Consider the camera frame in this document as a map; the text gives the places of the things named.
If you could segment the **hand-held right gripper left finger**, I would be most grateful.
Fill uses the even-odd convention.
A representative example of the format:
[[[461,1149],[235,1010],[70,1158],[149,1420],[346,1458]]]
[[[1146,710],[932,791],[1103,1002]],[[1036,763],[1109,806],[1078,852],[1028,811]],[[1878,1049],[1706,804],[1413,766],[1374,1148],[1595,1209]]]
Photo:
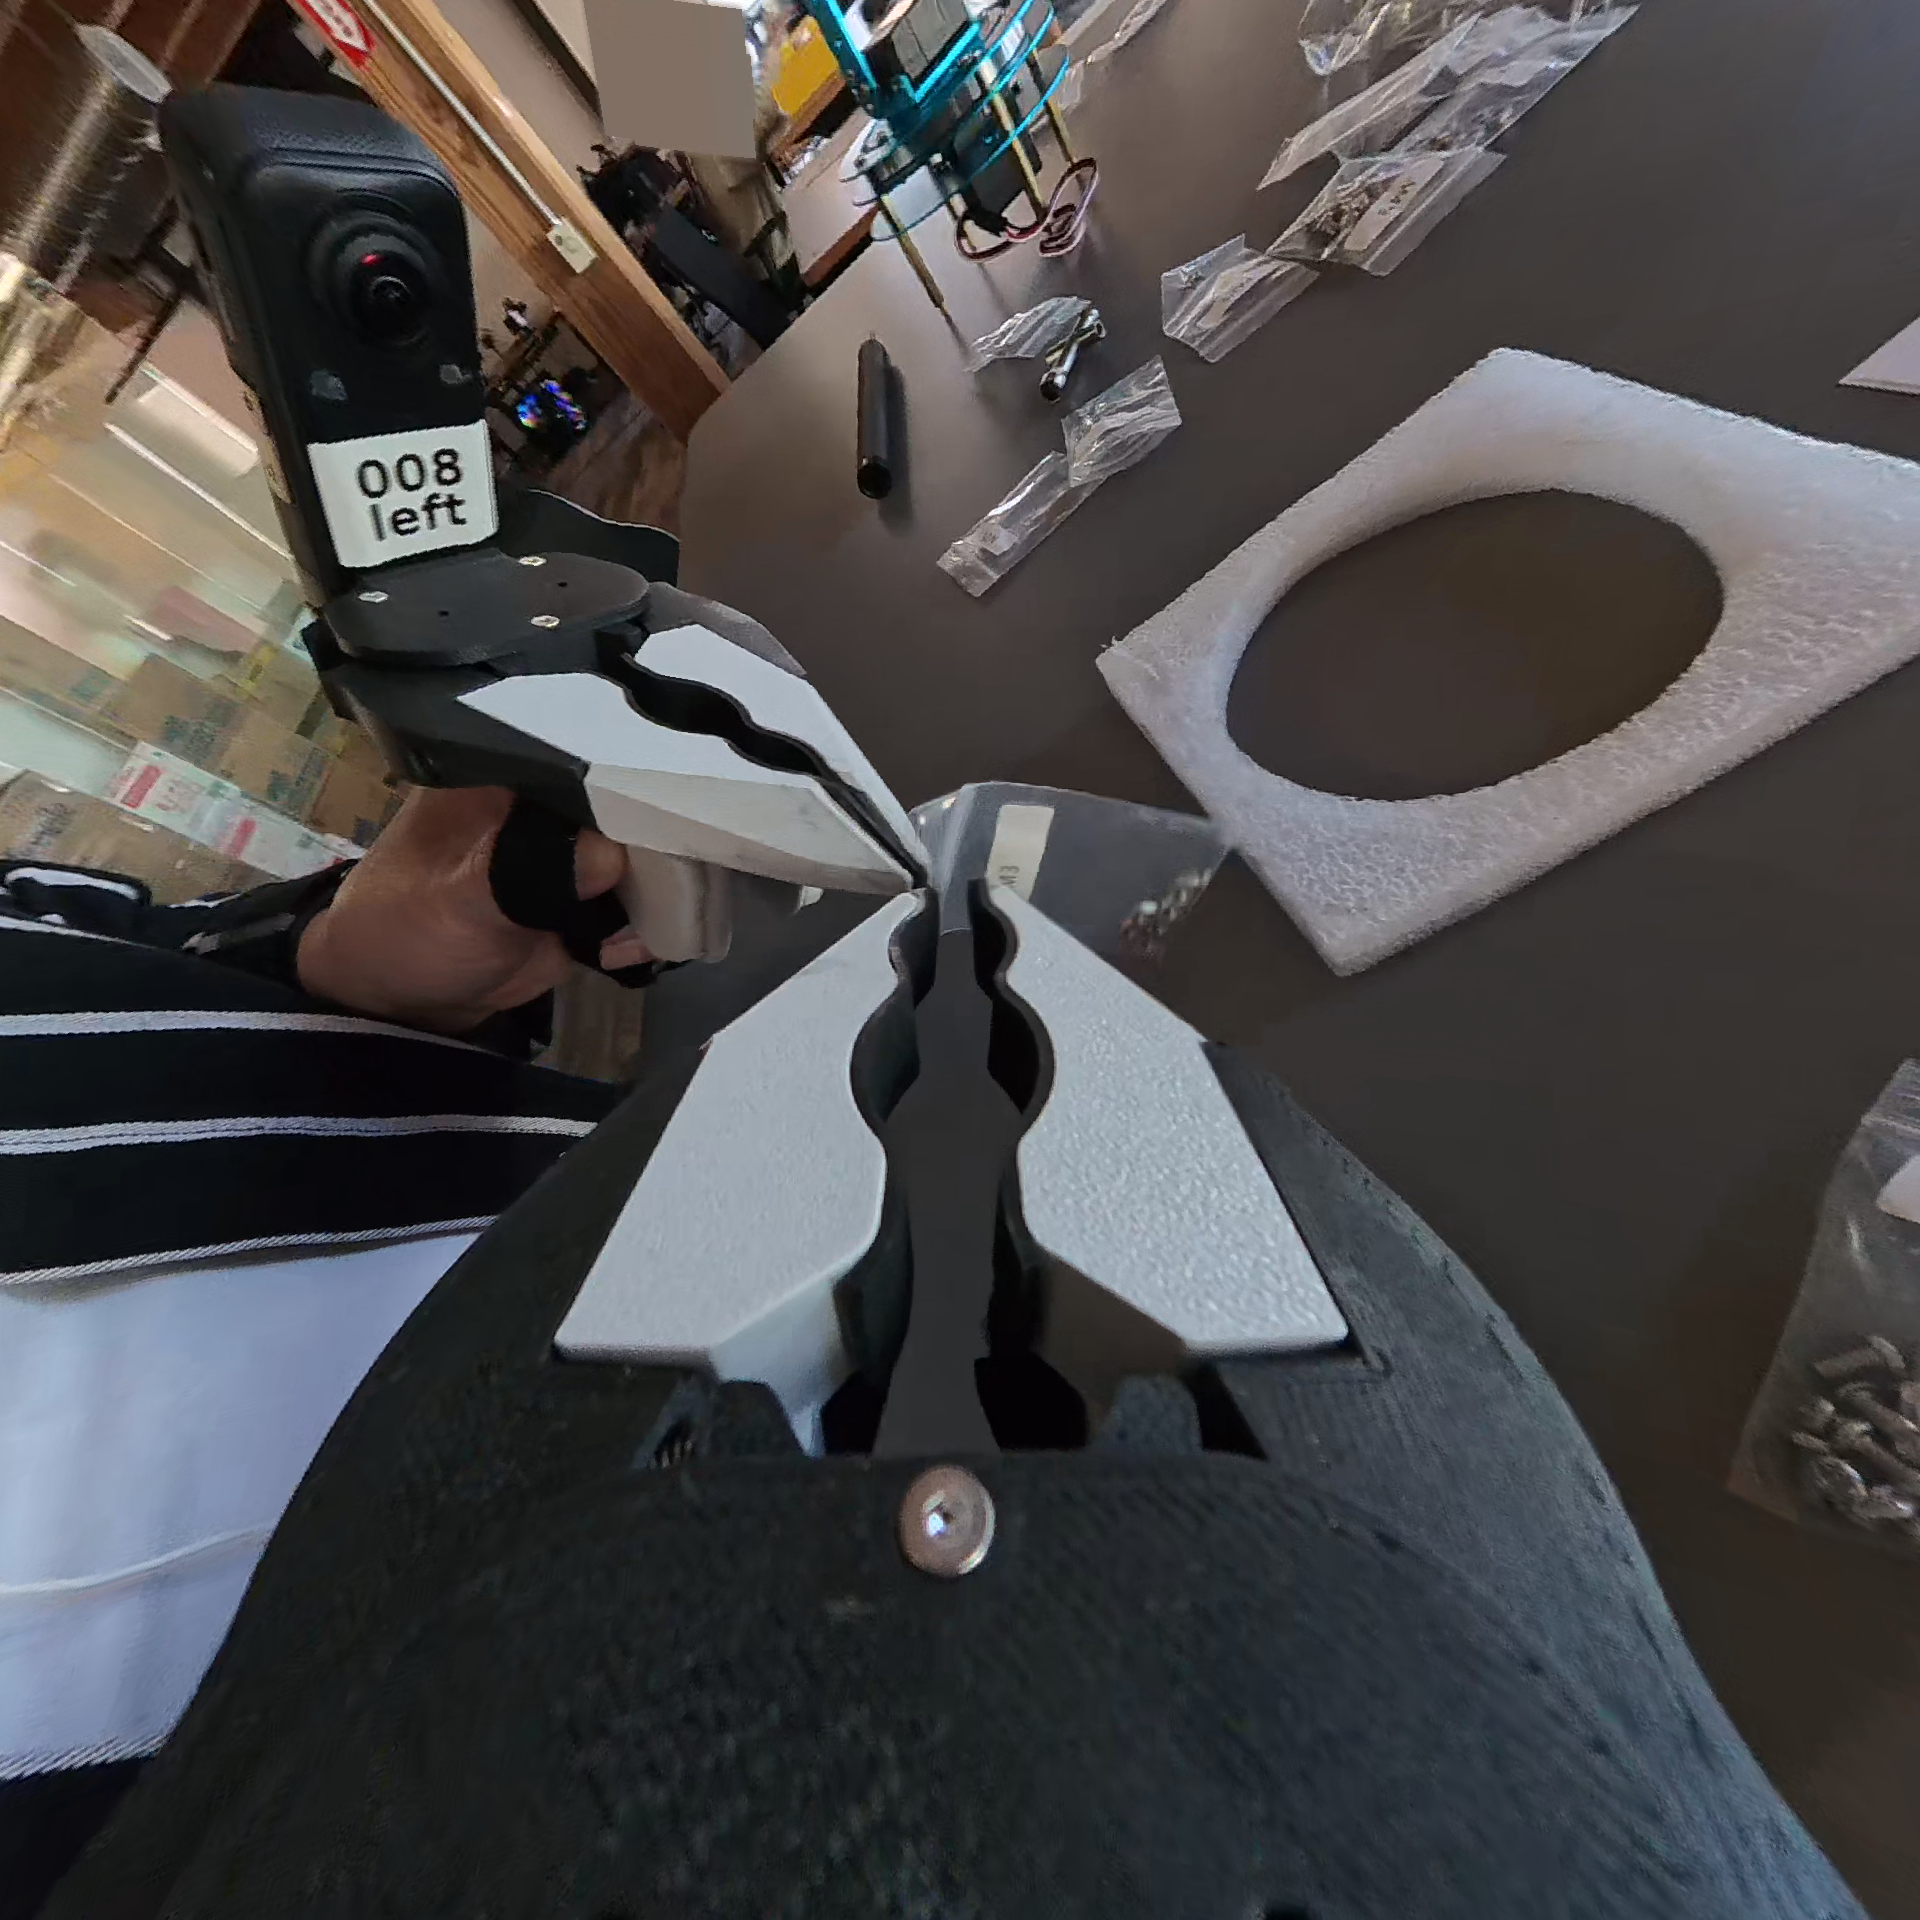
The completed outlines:
[[[920,1068],[938,943],[938,897],[894,897],[711,1038],[557,1356],[763,1385],[808,1455],[834,1394],[884,1388],[911,1279],[879,1132]]]

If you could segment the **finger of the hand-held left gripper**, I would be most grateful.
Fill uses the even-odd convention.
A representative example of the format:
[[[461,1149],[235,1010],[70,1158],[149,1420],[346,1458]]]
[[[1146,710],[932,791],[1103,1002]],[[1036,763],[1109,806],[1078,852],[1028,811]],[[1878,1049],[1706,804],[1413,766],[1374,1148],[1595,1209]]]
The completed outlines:
[[[680,804],[698,857],[733,873],[927,873],[894,789],[815,685],[701,625],[630,654],[637,708],[722,748]]]
[[[670,726],[604,676],[502,679],[461,707],[578,761],[592,825],[626,849],[830,892],[920,887],[924,849],[898,833],[904,815],[851,734],[808,684],[772,670],[760,689],[772,681],[781,685],[760,729],[800,746],[798,772],[720,734]]]

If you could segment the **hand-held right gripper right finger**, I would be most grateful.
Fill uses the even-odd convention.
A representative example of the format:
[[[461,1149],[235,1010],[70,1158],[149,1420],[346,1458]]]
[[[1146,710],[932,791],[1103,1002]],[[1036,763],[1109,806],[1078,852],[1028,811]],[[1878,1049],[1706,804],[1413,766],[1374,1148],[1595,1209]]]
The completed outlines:
[[[1351,1325],[1210,1042],[1012,889],[968,900],[999,1177],[975,1394],[1004,1450],[1078,1450],[1125,1385],[1324,1357]]]

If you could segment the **small zip bag with nuts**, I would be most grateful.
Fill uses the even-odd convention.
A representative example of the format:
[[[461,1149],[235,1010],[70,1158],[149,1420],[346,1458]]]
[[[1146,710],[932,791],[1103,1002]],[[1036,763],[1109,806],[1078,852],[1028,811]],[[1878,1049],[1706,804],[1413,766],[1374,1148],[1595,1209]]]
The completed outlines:
[[[909,809],[940,894],[942,933],[968,929],[999,884],[1103,957],[1157,962],[1220,868],[1200,814],[1043,785],[965,785]]]

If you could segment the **person's left forearm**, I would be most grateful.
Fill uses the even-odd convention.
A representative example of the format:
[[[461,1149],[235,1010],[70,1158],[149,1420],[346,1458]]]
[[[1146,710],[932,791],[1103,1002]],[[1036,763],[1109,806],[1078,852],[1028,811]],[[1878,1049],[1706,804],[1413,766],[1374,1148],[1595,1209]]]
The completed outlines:
[[[4,857],[2,926],[36,929],[44,942],[75,938],[135,953],[172,953],[296,987],[300,942],[360,860],[335,860],[290,881],[264,881],[181,903],[119,873]]]

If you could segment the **dark desk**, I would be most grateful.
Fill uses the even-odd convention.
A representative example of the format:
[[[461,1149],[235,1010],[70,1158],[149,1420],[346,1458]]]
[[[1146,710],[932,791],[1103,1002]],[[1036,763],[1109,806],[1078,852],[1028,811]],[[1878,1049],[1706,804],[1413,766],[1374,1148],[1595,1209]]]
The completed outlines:
[[[1067,271],[863,254],[688,449],[683,572],[806,665],[903,801],[971,780],[1189,802],[1099,654],[1496,348],[1916,460],[1840,379],[1916,317],[1916,4],[1640,4],[1390,274],[1215,365],[1162,274],[1266,243],[1319,109],[1299,4],[1178,4],[1090,90]],[[1094,306],[1060,405],[1045,353]],[[903,463],[858,492],[858,350]],[[946,546],[1162,356],[1184,422],[997,587]],[[1916,1565],[1731,1497],[1829,1170],[1916,1057],[1916,665],[1431,939],[1335,975],[1240,867],[1152,980],[1453,1245],[1570,1399],[1698,1659],[1874,1916],[1916,1916]]]

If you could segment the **person's left hand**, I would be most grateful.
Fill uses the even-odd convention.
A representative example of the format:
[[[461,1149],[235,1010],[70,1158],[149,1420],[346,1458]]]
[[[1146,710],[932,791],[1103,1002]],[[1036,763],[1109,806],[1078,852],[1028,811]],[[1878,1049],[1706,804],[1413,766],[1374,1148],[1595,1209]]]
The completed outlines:
[[[304,929],[296,983],[352,1014],[460,1038],[557,989],[560,934],[496,906],[490,868],[515,796],[412,789],[386,830]]]

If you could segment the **black cylindrical tool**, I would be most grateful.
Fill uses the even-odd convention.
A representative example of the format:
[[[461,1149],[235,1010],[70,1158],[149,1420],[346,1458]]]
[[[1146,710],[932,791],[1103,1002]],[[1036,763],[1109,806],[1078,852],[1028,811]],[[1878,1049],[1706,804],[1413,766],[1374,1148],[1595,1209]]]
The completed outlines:
[[[862,340],[854,356],[854,486],[869,501],[884,501],[903,463],[898,371],[877,335]]]

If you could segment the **stack of cardboard boxes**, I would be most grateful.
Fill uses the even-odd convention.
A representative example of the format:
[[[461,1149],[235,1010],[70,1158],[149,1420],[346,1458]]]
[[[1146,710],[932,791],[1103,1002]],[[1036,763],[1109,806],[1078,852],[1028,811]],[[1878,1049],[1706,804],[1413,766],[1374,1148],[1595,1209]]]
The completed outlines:
[[[294,644],[287,590],[231,612],[86,554],[4,548],[2,852],[173,903],[372,849],[400,804]]]

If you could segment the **person's torso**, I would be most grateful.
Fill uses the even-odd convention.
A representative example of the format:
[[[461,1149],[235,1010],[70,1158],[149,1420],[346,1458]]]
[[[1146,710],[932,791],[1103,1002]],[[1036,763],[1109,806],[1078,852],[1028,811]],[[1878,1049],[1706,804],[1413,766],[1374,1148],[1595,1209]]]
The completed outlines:
[[[4,1916],[173,1733],[372,1359],[618,1103],[224,967],[4,931]]]

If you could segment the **small zip bag with screws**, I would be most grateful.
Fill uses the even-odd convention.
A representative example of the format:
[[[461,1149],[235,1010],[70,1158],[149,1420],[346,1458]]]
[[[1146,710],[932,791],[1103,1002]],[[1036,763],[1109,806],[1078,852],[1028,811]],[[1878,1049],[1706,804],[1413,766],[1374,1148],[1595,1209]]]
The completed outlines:
[[[1779,1519],[1918,1559],[1918,1062],[1840,1149],[1731,1491]]]

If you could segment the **cluster of clear parts bags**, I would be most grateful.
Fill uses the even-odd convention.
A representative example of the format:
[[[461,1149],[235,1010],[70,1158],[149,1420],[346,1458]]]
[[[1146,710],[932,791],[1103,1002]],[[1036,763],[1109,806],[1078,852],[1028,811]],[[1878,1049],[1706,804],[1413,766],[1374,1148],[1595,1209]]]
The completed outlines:
[[[1212,365],[1325,271],[1386,277],[1502,163],[1502,138],[1615,37],[1636,4],[1330,4],[1303,53],[1332,71],[1407,47],[1378,79],[1287,138],[1259,185],[1328,163],[1319,193],[1266,246],[1246,235],[1171,268],[1162,339]],[[1184,417],[1157,355],[1062,420],[1060,444],[938,567],[968,597],[1002,583],[1094,492],[1141,467]]]

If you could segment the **wooden support post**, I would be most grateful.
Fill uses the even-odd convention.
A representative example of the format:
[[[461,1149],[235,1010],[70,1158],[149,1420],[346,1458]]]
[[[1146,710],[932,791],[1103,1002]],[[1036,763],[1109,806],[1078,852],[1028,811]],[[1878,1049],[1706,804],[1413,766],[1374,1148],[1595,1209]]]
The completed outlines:
[[[375,34],[358,69],[371,100],[421,135],[446,164],[468,225],[484,233],[480,306],[538,295],[596,353],[677,441],[720,401],[728,378],[655,289],[578,166],[599,126],[515,4],[356,3]],[[575,225],[596,260],[574,274],[546,243]]]

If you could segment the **silver ventilation duct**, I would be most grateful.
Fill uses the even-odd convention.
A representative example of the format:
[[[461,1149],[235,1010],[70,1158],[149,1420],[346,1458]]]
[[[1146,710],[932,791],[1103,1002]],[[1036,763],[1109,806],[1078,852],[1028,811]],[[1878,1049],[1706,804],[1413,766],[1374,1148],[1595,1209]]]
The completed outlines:
[[[34,284],[66,295],[104,252],[136,166],[157,150],[157,109],[173,90],[152,60],[102,22],[79,22],[74,41],[77,79],[52,143],[24,170],[4,210],[4,308]]]

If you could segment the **white foam frame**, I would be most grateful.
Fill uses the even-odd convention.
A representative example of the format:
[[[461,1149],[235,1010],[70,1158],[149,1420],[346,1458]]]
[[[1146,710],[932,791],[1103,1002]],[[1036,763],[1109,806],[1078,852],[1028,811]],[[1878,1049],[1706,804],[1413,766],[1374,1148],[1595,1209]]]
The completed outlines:
[[[1618,726],[1509,780],[1359,801],[1231,740],[1240,658],[1324,563],[1484,499],[1574,493],[1692,540],[1700,654]],[[1678,802],[1918,652],[1918,467],[1499,348],[1247,535],[1098,661],[1114,700],[1340,975],[1415,946]]]

